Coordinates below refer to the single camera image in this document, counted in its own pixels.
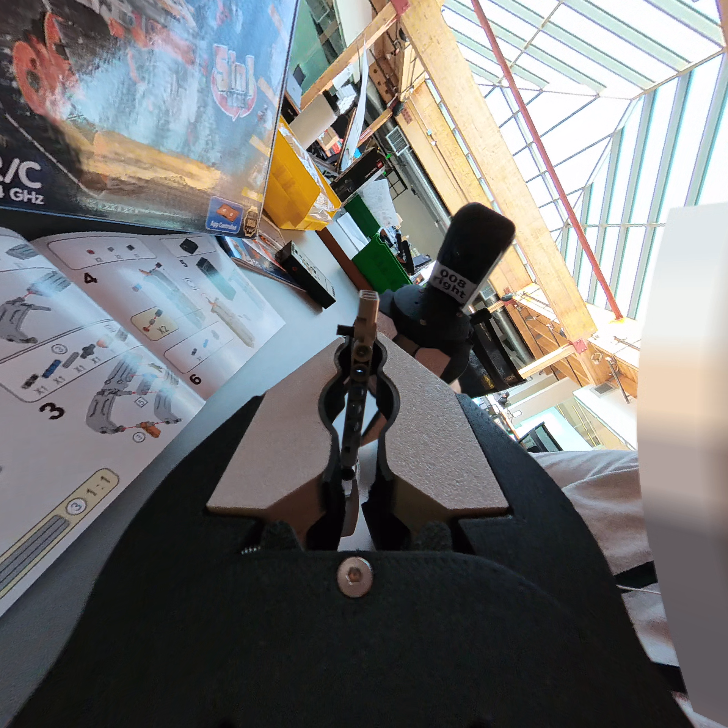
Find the white paper roll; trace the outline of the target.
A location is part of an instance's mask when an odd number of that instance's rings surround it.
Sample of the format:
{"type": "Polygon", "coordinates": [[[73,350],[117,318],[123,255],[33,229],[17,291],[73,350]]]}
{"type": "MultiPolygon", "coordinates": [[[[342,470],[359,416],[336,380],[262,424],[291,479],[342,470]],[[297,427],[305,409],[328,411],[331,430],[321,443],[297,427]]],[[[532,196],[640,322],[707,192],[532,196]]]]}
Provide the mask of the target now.
{"type": "Polygon", "coordinates": [[[301,146],[308,149],[339,116],[337,97],[325,90],[302,107],[290,123],[290,129],[301,146]]]}

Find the green plastic bin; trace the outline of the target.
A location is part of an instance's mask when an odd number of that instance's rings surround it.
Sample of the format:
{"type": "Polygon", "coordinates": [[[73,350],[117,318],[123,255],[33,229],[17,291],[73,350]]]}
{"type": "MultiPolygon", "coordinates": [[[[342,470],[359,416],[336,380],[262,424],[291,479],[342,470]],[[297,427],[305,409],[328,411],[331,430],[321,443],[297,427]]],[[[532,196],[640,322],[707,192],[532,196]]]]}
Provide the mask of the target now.
{"type": "Polygon", "coordinates": [[[359,272],[368,280],[373,290],[384,293],[411,284],[405,268],[396,259],[379,234],[381,226],[374,215],[356,194],[344,204],[346,211],[357,223],[368,242],[352,259],[359,272]]]}

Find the yellow plastic bin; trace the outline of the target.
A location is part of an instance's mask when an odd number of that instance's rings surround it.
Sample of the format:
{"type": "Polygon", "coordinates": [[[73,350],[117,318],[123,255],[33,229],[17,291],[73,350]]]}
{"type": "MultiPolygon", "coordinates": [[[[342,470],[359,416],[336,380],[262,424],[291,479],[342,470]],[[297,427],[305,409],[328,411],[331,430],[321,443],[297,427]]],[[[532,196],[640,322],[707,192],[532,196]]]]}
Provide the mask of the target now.
{"type": "Polygon", "coordinates": [[[341,207],[331,185],[280,117],[264,212],[279,229],[319,231],[341,207]]]}

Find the white instruction booklet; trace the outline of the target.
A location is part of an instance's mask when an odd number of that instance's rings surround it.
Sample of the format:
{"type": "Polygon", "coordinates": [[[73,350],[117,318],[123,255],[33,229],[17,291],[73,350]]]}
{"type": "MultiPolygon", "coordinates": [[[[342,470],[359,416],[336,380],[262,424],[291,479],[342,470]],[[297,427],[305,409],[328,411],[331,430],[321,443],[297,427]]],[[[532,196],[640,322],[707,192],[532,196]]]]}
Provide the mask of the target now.
{"type": "Polygon", "coordinates": [[[209,234],[2,229],[2,614],[283,326],[209,234]]]}

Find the grey toy beam arm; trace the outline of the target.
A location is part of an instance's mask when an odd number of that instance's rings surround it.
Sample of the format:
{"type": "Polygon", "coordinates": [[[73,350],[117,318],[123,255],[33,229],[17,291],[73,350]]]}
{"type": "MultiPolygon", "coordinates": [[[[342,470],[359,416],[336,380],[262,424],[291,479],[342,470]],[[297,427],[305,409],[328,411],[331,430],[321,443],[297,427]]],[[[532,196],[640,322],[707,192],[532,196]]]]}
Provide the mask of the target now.
{"type": "Polygon", "coordinates": [[[374,290],[359,292],[358,314],[351,327],[339,327],[350,341],[350,375],[347,385],[344,426],[341,435],[341,478],[348,483],[356,474],[362,440],[373,347],[377,338],[379,297],[374,290]]]}

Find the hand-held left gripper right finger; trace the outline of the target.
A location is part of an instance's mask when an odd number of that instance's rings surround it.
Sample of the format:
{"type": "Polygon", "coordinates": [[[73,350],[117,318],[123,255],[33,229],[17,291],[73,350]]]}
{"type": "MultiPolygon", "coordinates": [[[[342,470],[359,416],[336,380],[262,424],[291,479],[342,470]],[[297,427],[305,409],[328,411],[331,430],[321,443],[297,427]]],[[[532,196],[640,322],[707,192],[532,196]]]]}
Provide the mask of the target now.
{"type": "Polygon", "coordinates": [[[508,503],[456,393],[382,334],[377,405],[385,417],[378,465],[387,510],[409,532],[427,523],[502,516],[508,503]]]}

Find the clear plastic bag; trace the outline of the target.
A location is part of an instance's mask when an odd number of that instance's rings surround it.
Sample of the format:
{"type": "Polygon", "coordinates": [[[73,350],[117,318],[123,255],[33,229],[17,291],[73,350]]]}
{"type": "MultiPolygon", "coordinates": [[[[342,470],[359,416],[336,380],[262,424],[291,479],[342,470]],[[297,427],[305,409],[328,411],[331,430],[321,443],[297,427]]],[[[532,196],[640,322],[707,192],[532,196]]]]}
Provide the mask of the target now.
{"type": "Polygon", "coordinates": [[[281,185],[296,210],[289,222],[296,223],[295,228],[300,230],[322,229],[333,219],[341,201],[312,155],[301,146],[282,117],[278,133],[283,141],[276,142],[276,150],[284,152],[283,164],[286,167],[281,185]],[[287,144],[289,152],[285,152],[283,143],[287,144]]]}

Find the black monitor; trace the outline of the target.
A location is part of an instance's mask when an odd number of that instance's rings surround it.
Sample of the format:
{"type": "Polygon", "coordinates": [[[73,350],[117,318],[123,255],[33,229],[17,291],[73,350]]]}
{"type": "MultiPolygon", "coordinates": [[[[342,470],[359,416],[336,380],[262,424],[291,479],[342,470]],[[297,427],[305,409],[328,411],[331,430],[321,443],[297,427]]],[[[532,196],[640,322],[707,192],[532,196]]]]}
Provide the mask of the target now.
{"type": "Polygon", "coordinates": [[[562,446],[551,434],[544,422],[526,432],[518,439],[523,449],[530,453],[550,453],[563,451],[562,446]]]}

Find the large wooden ceiling beam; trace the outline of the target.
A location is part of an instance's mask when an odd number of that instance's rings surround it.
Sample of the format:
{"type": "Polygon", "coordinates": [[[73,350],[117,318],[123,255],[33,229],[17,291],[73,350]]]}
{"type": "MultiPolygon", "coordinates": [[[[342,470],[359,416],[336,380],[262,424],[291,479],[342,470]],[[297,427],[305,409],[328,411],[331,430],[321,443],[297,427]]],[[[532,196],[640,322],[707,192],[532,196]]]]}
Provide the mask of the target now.
{"type": "Polygon", "coordinates": [[[578,353],[586,352],[596,325],[442,18],[441,3],[409,2],[402,21],[406,36],[483,173],[501,214],[515,224],[515,238],[566,337],[578,353]]]}

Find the person's right forearm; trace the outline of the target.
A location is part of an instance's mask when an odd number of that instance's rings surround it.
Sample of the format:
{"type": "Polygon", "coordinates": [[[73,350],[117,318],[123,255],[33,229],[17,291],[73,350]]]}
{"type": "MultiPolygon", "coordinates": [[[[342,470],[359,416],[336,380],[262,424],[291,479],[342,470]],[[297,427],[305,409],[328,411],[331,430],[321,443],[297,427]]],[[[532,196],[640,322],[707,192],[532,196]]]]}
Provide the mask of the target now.
{"type": "Polygon", "coordinates": [[[652,562],[636,450],[574,450],[532,457],[587,524],[613,574],[652,562]]]}

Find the wooden window sill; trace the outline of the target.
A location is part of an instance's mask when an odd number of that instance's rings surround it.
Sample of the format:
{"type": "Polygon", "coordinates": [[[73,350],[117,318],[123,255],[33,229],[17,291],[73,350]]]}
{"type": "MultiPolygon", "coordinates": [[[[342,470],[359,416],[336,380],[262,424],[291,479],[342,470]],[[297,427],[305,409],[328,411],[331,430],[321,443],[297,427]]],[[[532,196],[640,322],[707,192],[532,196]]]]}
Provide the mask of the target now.
{"type": "Polygon", "coordinates": [[[527,422],[554,414],[595,449],[636,450],[642,325],[587,304],[596,332],[584,343],[569,341],[536,285],[514,294],[504,311],[535,358],[521,372],[531,374],[529,387],[510,396],[510,423],[530,429],[527,422]]]}

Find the person's white shirt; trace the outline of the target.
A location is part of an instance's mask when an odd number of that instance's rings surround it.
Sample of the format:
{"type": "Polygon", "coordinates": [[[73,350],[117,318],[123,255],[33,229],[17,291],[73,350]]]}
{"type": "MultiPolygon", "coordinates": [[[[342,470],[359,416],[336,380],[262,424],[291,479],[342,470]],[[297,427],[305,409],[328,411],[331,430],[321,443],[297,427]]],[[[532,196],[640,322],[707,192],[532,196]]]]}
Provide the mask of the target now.
{"type": "Polygon", "coordinates": [[[685,692],[658,582],[628,588],[621,596],[643,650],[658,676],[686,714],[691,726],[703,726],[695,717],[685,692]]]}

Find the grey desk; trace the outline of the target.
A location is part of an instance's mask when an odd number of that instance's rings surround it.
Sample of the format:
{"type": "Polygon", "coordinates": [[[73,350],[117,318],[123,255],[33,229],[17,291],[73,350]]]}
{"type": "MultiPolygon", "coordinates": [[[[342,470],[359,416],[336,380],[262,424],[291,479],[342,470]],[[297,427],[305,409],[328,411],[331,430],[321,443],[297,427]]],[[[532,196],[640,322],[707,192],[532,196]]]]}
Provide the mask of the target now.
{"type": "Polygon", "coordinates": [[[1,620],[1,725],[7,726],[45,677],[73,632],[96,578],[123,532],[162,481],[262,394],[328,345],[356,313],[358,291],[314,232],[291,238],[332,282],[336,303],[318,309],[292,287],[253,274],[284,326],[221,387],[184,430],[141,471],[5,611],[1,620]]]}

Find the black carton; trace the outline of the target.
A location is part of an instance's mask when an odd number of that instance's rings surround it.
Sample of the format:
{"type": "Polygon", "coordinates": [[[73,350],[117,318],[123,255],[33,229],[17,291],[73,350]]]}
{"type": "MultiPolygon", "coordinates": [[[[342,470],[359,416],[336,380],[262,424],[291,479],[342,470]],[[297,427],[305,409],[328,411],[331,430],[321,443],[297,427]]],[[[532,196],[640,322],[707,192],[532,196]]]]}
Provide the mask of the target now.
{"type": "Polygon", "coordinates": [[[386,161],[386,156],[378,148],[367,150],[348,169],[336,177],[331,183],[332,190],[339,200],[345,203],[364,184],[384,169],[386,161]]]}

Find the white printed paper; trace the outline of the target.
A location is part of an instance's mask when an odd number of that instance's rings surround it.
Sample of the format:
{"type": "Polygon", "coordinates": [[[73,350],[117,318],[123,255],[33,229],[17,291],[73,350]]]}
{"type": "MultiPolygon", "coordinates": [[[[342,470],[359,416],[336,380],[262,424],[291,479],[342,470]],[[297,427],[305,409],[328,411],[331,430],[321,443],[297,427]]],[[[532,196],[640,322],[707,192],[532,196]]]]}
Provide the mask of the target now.
{"type": "Polygon", "coordinates": [[[396,212],[386,177],[369,180],[359,189],[358,195],[380,228],[401,224],[401,217],[396,212]]]}

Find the glass skylight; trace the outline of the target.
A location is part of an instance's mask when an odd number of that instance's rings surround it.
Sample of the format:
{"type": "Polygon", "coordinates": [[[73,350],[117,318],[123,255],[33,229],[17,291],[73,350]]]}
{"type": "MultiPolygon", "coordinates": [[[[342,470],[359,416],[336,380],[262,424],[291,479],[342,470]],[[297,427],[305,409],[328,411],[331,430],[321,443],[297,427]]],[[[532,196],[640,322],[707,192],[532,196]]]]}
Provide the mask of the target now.
{"type": "Polygon", "coordinates": [[[726,202],[720,3],[480,5],[619,308],[641,319],[670,210],[726,202]]]}

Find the large blue toy box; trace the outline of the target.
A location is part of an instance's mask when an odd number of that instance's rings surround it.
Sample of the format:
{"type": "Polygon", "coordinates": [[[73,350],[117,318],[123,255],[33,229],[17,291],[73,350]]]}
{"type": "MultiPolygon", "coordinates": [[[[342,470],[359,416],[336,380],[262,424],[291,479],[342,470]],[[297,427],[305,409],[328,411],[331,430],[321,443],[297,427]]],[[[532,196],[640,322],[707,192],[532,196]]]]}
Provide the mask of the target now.
{"type": "Polygon", "coordinates": [[[255,235],[296,1],[2,1],[2,207],[255,235]]]}

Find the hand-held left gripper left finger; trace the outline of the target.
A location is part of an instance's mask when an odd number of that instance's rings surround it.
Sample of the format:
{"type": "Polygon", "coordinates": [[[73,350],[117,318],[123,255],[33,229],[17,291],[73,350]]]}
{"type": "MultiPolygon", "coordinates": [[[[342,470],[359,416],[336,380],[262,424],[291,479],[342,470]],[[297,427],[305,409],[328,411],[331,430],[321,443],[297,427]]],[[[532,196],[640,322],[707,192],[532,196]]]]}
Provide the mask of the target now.
{"type": "Polygon", "coordinates": [[[339,373],[334,339],[271,387],[207,502],[218,515],[284,521],[305,543],[324,515],[320,483],[332,435],[321,419],[323,389],[339,373]]]}

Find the small black box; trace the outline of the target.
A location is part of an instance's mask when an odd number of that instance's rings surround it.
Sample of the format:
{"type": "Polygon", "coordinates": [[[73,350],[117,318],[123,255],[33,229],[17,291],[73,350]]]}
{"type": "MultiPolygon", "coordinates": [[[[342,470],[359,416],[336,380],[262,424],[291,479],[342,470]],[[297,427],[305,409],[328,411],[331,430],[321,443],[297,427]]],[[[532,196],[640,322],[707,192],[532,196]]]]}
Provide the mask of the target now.
{"type": "Polygon", "coordinates": [[[276,257],[282,268],[315,304],[327,309],[336,302],[335,290],[331,282],[305,256],[294,241],[289,241],[276,257]]]}

